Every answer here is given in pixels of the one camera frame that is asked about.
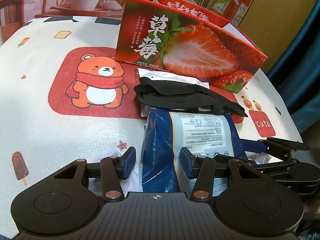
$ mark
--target strawberry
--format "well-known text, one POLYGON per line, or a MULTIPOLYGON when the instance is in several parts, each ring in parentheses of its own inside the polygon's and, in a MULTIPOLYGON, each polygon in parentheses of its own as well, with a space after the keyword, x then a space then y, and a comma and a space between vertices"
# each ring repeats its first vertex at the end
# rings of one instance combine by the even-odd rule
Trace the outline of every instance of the strawberry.
POLYGON ((213 85, 233 93, 239 93, 252 77, 252 74, 248 71, 236 70, 228 75, 218 78, 213 85))
POLYGON ((211 78, 231 73, 238 68, 238 59, 210 29, 188 25, 164 46, 165 70, 179 75, 211 78))
POLYGON ((256 49, 246 43, 233 40, 230 46, 226 46, 238 58, 239 68, 256 68, 261 67, 265 61, 263 53, 258 53, 256 49))

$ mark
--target black cloth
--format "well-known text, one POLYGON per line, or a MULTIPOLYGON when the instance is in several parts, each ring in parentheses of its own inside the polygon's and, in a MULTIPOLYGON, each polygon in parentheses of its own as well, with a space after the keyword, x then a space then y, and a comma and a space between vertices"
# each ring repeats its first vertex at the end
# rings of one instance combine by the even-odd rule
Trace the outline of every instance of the black cloth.
POLYGON ((211 106, 217 115, 230 113, 248 117, 244 108, 205 87, 168 80, 140 78, 140 85, 134 88, 137 98, 147 106, 167 109, 194 109, 211 106))

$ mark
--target orange bear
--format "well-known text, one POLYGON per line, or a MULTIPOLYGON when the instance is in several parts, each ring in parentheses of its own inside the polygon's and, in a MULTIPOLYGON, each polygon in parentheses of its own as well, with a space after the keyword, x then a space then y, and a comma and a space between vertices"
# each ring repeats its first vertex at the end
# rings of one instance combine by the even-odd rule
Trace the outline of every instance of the orange bear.
POLYGON ((78 65, 76 79, 65 94, 79 108, 92 105, 117 108, 121 105, 123 95, 128 93, 123 74, 123 68, 114 59, 85 54, 78 65))

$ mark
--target red cardboard box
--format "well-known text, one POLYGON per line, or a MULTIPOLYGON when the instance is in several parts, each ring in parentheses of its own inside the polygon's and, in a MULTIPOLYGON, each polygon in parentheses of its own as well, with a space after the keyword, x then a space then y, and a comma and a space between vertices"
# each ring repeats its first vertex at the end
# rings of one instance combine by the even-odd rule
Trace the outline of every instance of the red cardboard box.
POLYGON ((116 60, 198 78, 238 93, 267 59, 223 29, 230 22, 185 0, 127 0, 116 60))

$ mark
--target white tablecloth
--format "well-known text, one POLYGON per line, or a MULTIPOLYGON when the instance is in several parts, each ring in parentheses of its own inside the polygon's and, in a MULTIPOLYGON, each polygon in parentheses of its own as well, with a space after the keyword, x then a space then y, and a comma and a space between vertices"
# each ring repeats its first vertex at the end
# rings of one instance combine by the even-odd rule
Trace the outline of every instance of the white tablecloth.
MULTIPOLYGON (((123 96, 120 107, 74 108, 64 92, 75 78, 81 56, 114 56, 120 27, 94 23, 95 18, 90 17, 76 19, 81 22, 38 19, 0 47, 0 235, 12 238, 18 232, 10 215, 14 197, 75 159, 93 162, 108 152, 123 154, 128 146, 134 146, 138 153, 134 176, 122 186, 128 191, 137 188, 138 182, 132 178, 139 172, 145 125, 133 100, 133 87, 139 80, 137 67, 122 64, 129 93, 123 96), (18 46, 27 37, 30 39, 18 46), (15 152, 22 154, 29 171, 26 186, 17 180, 12 166, 15 152)), ((249 115, 236 124, 240 138, 263 138, 244 104, 244 96, 259 112, 255 115, 263 118, 264 113, 268 117, 276 137, 301 141, 279 94, 261 70, 256 75, 259 81, 252 79, 235 95, 249 115)))

